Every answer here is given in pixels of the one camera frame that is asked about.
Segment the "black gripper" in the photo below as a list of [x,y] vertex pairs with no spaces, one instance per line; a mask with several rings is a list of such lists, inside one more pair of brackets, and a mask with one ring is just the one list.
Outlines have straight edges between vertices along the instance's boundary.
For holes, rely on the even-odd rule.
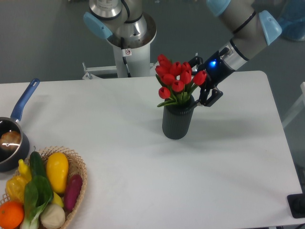
[[217,51],[204,63],[202,57],[199,56],[188,61],[192,73],[201,70],[205,70],[207,73],[205,88],[201,87],[199,99],[195,101],[196,106],[211,107],[223,96],[223,92],[217,88],[217,85],[235,71],[222,59],[228,52],[228,50]]

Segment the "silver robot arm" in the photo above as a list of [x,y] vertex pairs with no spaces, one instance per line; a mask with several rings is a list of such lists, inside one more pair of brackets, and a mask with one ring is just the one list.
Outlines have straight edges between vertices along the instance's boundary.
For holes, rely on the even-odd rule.
[[[112,45],[119,78],[147,76],[150,72],[150,44],[156,36],[156,25],[142,10],[140,0],[91,0],[90,11],[83,20],[97,37]],[[217,86],[234,70],[223,59],[233,46],[228,44],[203,62],[198,56],[183,64],[172,63],[159,55],[154,67],[162,86],[160,106],[189,103],[191,94],[200,88],[193,106],[212,106],[222,95]]]

